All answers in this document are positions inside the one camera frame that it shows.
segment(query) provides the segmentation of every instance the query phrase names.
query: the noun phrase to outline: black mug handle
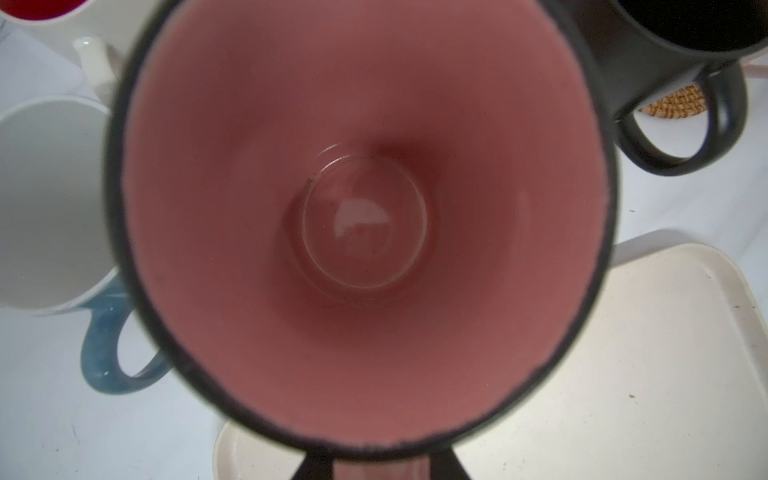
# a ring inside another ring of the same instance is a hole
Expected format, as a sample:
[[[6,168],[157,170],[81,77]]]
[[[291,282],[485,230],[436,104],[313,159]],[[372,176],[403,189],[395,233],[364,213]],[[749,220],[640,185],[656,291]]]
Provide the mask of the black mug handle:
[[[747,106],[739,62],[709,65],[694,81],[707,101],[709,126],[704,143],[692,157],[675,157],[656,148],[637,125],[633,111],[616,120],[619,147],[638,167],[666,177],[689,174],[722,157],[741,136]]]
[[[470,480],[452,449],[429,456],[430,480]],[[333,480],[333,457],[307,455],[291,480]]]

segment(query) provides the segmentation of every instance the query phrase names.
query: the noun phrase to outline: beige tray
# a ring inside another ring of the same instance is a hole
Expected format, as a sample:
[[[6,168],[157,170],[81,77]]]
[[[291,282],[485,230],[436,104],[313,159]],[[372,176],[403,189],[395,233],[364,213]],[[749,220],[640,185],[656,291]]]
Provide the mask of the beige tray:
[[[689,243],[615,267],[561,367],[457,453],[476,480],[765,479],[766,386],[768,335],[741,272]],[[214,476],[287,480],[301,458],[228,422]]]

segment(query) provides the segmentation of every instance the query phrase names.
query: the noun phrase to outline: cup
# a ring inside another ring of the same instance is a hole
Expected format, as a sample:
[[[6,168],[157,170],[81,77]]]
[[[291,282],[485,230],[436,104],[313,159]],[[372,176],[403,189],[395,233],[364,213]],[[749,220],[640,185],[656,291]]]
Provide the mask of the cup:
[[[157,2],[0,0],[0,18],[81,65],[96,95],[110,105],[115,77]]]
[[[451,445],[552,371],[610,258],[611,118],[576,27],[535,0],[171,0],[150,25],[106,160],[148,331],[307,452],[294,478],[418,455],[467,478]]]
[[[736,143],[747,113],[739,59],[768,46],[768,3],[560,2],[597,60],[617,122],[618,145],[638,167],[657,175],[687,174],[722,157]],[[634,111],[694,82],[707,101],[707,136],[691,157],[675,157],[647,139]]]
[[[136,376],[118,365],[133,307],[110,254],[101,199],[107,108],[38,98],[0,116],[0,306],[47,316],[90,310],[81,366],[96,390],[128,393],[170,368],[155,356]]]

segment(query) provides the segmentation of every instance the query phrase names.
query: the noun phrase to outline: pink object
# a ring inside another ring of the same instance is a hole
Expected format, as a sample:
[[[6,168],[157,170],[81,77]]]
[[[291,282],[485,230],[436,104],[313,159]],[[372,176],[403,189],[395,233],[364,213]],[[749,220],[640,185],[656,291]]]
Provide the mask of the pink object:
[[[602,274],[599,122],[534,0],[187,0],[124,136],[141,284],[291,435],[461,429],[521,394]]]

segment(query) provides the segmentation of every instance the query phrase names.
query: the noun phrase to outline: white table surface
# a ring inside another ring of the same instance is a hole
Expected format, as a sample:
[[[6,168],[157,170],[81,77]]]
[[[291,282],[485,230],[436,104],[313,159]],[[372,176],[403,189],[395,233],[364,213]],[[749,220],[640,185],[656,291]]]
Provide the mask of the white table surface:
[[[617,262],[684,241],[708,243],[742,268],[768,312],[768,81],[749,80],[750,118],[738,145],[685,177],[646,174],[621,156]],[[0,112],[45,94],[94,98],[79,68],[21,31],[0,31]],[[706,118],[641,118],[657,144],[692,153]],[[81,378],[87,313],[25,318],[0,310],[0,478],[210,480],[224,419],[171,372],[129,396]],[[135,319],[121,361],[138,371],[154,347]]]

